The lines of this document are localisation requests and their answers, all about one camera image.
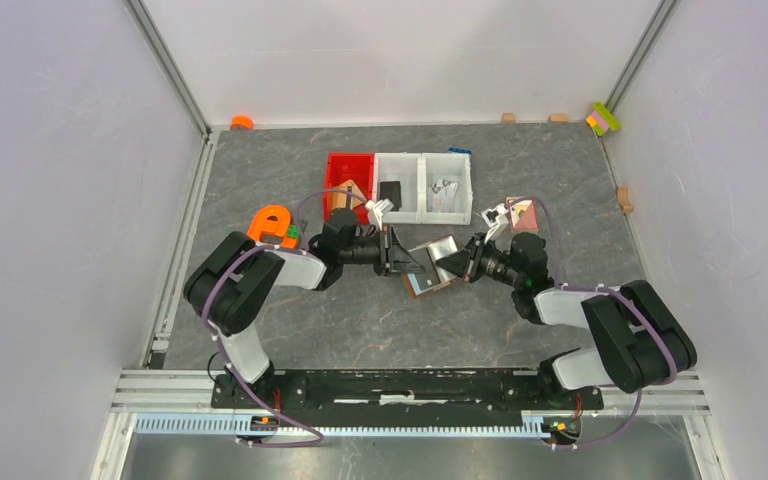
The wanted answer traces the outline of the brown leather card holder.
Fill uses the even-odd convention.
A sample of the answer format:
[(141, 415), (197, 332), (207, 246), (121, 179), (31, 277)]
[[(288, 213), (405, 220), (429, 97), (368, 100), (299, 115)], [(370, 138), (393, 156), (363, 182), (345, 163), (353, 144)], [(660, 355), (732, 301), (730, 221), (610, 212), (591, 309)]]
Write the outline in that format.
[(455, 238), (452, 235), (428, 241), (408, 251), (408, 253), (422, 267), (421, 273), (407, 273), (402, 275), (404, 284), (412, 298), (439, 291), (451, 286), (458, 277), (451, 272), (436, 265), (436, 261), (459, 250)]

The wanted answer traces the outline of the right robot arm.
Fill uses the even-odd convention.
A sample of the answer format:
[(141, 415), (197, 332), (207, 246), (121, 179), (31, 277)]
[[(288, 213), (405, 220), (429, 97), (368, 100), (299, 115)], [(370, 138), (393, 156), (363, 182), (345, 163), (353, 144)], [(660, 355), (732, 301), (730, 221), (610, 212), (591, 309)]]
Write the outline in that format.
[(542, 361), (537, 392), (562, 408), (579, 389), (613, 385), (637, 393), (668, 384), (695, 367), (695, 345), (654, 287), (633, 280), (619, 287), (573, 287), (549, 274), (546, 242), (533, 233), (513, 237), (507, 250), (474, 235), (436, 266), (473, 283), (489, 278), (511, 287), (517, 314), (532, 324), (568, 326), (590, 333), (593, 345)]

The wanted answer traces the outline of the dark grey credit card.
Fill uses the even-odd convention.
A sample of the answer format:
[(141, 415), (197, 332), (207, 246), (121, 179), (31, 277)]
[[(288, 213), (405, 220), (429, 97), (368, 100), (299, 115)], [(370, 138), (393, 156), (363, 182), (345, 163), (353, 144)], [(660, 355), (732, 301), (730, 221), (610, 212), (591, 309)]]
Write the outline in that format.
[(427, 248), (416, 249), (411, 251), (411, 255), (425, 267), (423, 274), (407, 275), (414, 294), (419, 296), (440, 287), (442, 281), (429, 250)]

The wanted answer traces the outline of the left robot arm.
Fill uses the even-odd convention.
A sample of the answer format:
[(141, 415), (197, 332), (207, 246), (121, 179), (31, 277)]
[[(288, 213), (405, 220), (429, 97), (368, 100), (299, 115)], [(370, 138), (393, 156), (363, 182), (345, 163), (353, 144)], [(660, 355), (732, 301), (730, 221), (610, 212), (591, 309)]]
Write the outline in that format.
[(184, 298), (236, 377), (235, 392), (250, 407), (274, 394), (267, 356), (255, 320), (276, 286), (324, 291), (346, 265), (369, 265), (379, 276), (416, 274), (425, 268), (401, 245), (395, 229), (362, 229), (354, 211), (341, 208), (325, 220), (309, 251), (261, 244), (233, 231), (185, 283)]

